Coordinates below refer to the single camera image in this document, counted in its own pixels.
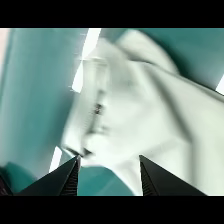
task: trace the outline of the fluorescent light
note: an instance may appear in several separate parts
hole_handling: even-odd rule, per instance
[[[218,86],[215,89],[218,93],[224,95],[224,75],[222,76]]]
[[[86,40],[82,49],[82,60],[84,60],[96,47],[101,28],[89,28]],[[80,63],[73,80],[72,89],[80,93],[83,85],[83,64]]]
[[[59,167],[61,155],[62,155],[62,151],[56,146],[54,150],[54,155],[51,161],[49,173],[51,173],[52,171],[56,170]]]

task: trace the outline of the white object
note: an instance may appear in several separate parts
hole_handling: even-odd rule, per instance
[[[180,76],[163,49],[134,30],[114,45],[101,39],[83,75],[62,140],[93,153],[82,166],[105,166],[142,195],[144,155],[205,194],[224,195],[223,96]]]

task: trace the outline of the white cloth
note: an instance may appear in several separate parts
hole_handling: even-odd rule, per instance
[[[101,39],[83,74],[62,140],[93,153],[82,166],[105,166],[142,195],[144,155],[205,194],[224,195],[223,96],[180,76],[163,49],[134,30],[115,44]]]

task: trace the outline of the teal surface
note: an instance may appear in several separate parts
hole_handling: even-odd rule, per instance
[[[12,29],[0,86],[0,172],[18,192],[49,171],[75,94],[88,29]],[[103,29],[115,41],[126,28]],[[141,28],[185,77],[215,89],[224,73],[224,29]],[[69,157],[62,155],[61,164]],[[82,168],[79,195],[131,195],[109,170]]]

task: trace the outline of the teal background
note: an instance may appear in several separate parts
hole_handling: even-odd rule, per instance
[[[76,94],[71,91],[88,29],[11,29],[0,83],[0,172],[14,192],[48,173]],[[114,42],[126,28],[101,32]],[[215,89],[224,73],[224,29],[141,28],[181,74]],[[63,154],[61,164],[69,157]],[[109,170],[82,168],[79,195],[131,195]]]

